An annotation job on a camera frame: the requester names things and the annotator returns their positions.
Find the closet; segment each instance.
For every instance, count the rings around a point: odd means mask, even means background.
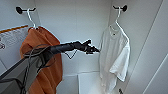
[[[125,81],[118,80],[113,93],[119,94],[120,89],[123,94],[166,94],[164,87],[168,84],[158,81],[168,79],[162,74],[167,71],[167,4],[166,0],[1,0],[0,31],[33,26],[27,12],[19,14],[16,7],[36,8],[30,12],[36,26],[48,29],[60,43],[91,39],[91,45],[100,48],[103,31],[118,14],[113,6],[127,5],[118,23],[130,39],[130,62]],[[20,60],[21,43],[14,46],[15,50],[0,49],[0,74]],[[98,58],[99,53],[87,55],[77,51],[72,59],[62,54],[63,80],[56,88],[57,94],[102,94]]]

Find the hanging garment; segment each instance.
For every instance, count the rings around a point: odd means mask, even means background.
[[[59,45],[60,42],[54,35],[43,27],[38,29],[30,28],[28,35],[20,48],[20,55],[32,50],[40,44]],[[54,55],[55,61],[51,59],[50,67],[43,68],[29,88],[29,94],[56,94],[56,87],[62,80],[62,59],[61,54]]]
[[[116,20],[103,32],[101,40],[99,63],[103,94],[112,94],[117,78],[125,80],[129,55],[129,38]]]

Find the black hook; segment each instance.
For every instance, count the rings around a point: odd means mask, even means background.
[[[125,5],[123,8],[121,8],[122,10],[123,10],[123,12],[125,12],[126,10],[127,10],[127,5]]]
[[[19,14],[22,14],[23,11],[27,11],[27,10],[22,10],[20,7],[16,7],[16,11],[19,13]]]

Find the orange cloth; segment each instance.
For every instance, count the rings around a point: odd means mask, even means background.
[[[20,55],[32,50],[40,44],[59,45],[59,40],[43,27],[29,29],[28,35],[20,48]],[[61,54],[56,54],[55,61],[50,59],[47,63],[50,67],[43,68],[29,88],[29,94],[56,94],[56,87],[62,80]]]

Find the white t-shirt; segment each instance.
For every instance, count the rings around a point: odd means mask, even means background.
[[[111,94],[117,78],[125,80],[129,55],[129,38],[118,23],[110,25],[103,32],[99,55],[103,94]]]

